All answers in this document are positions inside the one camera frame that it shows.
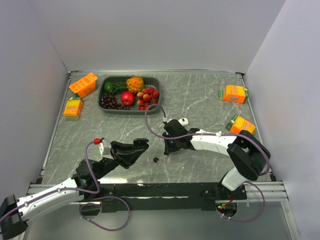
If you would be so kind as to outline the white earbud charging case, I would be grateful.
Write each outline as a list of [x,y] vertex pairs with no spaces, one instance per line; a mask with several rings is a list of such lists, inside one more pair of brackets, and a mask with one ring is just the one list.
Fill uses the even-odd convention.
[[187,126],[189,124],[189,120],[187,118],[180,118],[178,122],[183,126]]

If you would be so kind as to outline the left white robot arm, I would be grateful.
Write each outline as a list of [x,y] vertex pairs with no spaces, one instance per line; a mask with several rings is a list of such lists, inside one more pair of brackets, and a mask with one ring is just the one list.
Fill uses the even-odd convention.
[[149,148],[148,142],[146,138],[136,138],[131,144],[95,138],[89,144],[99,146],[101,160],[90,160],[86,155],[67,180],[26,197],[7,196],[0,205],[2,239],[21,235],[36,218],[70,203],[95,200],[101,191],[99,180],[118,166],[129,169]]

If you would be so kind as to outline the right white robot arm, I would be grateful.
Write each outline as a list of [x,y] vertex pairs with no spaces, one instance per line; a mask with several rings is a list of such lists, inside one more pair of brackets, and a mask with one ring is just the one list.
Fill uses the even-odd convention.
[[223,199],[230,199],[246,181],[256,181],[269,172],[270,152],[247,130],[240,133],[212,133],[199,128],[187,130],[176,119],[165,123],[164,129],[166,155],[185,149],[230,157],[234,167],[223,176],[218,187]]

